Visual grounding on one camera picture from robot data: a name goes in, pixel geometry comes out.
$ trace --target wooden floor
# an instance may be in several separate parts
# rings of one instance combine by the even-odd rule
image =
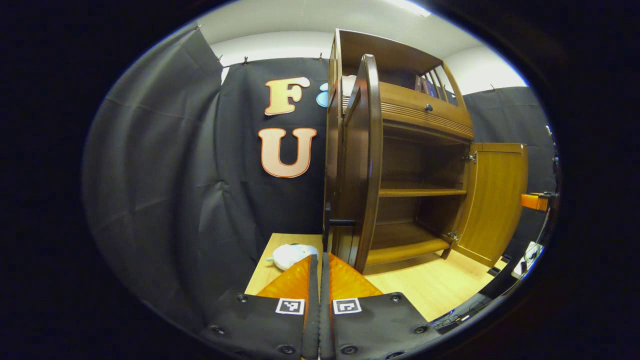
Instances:
[[[257,294],[273,279],[282,274],[270,257],[280,245],[300,243],[322,250],[321,235],[273,234],[265,248],[245,293]],[[459,252],[452,251],[444,260],[442,251],[394,263],[367,265],[365,277],[383,293],[400,291],[427,321],[454,309],[468,300],[492,279],[484,266]],[[498,261],[495,267],[502,269],[505,263]],[[318,281],[322,257],[318,259]]]
[[[442,251],[395,263],[367,265],[364,275],[383,293],[400,291],[431,321],[468,300],[492,279],[489,267],[455,250],[444,260]],[[498,261],[495,267],[506,265]]]

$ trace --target cabinet shelf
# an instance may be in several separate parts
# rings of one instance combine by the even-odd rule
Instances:
[[[401,181],[382,181],[380,183],[380,197],[425,197],[466,195],[466,190],[446,188],[433,184],[420,184]]]
[[[375,227],[367,264],[414,258],[449,248],[449,243],[412,222]]]

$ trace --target plush toy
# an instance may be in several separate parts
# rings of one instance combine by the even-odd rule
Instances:
[[[309,255],[318,255],[318,250],[311,245],[285,244],[277,247],[273,251],[273,256],[266,260],[273,261],[279,269],[284,271]]]

